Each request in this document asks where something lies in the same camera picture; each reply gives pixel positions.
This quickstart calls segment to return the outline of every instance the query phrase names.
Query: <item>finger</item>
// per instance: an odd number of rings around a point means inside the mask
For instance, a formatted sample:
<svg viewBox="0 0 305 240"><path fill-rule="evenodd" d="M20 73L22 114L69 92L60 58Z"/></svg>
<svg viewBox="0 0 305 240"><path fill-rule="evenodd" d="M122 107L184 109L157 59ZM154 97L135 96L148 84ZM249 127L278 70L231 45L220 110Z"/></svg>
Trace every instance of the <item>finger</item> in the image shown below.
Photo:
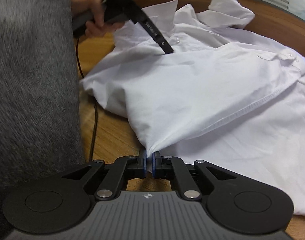
<svg viewBox="0 0 305 240"><path fill-rule="evenodd" d="M90 33L95 37L102 37L105 35L105 31L103 29L98 28L93 22L86 22L86 27L89 29Z"/></svg>
<svg viewBox="0 0 305 240"><path fill-rule="evenodd" d="M91 32L88 29L86 29L85 35L87 38L93 38L93 35L91 34Z"/></svg>
<svg viewBox="0 0 305 240"><path fill-rule="evenodd" d="M114 23L113 27L118 30L121 29L122 27L124 27L125 23Z"/></svg>
<svg viewBox="0 0 305 240"><path fill-rule="evenodd" d="M124 26L123 23L114 23L113 25L110 24L105 24L101 30L104 31L105 33L113 33L116 30L122 28Z"/></svg>
<svg viewBox="0 0 305 240"><path fill-rule="evenodd" d="M94 0L70 0L73 16L76 16L91 8Z"/></svg>
<svg viewBox="0 0 305 240"><path fill-rule="evenodd" d="M94 15L95 23L99 28L104 26L105 9L102 0L93 0L91 3L91 11Z"/></svg>

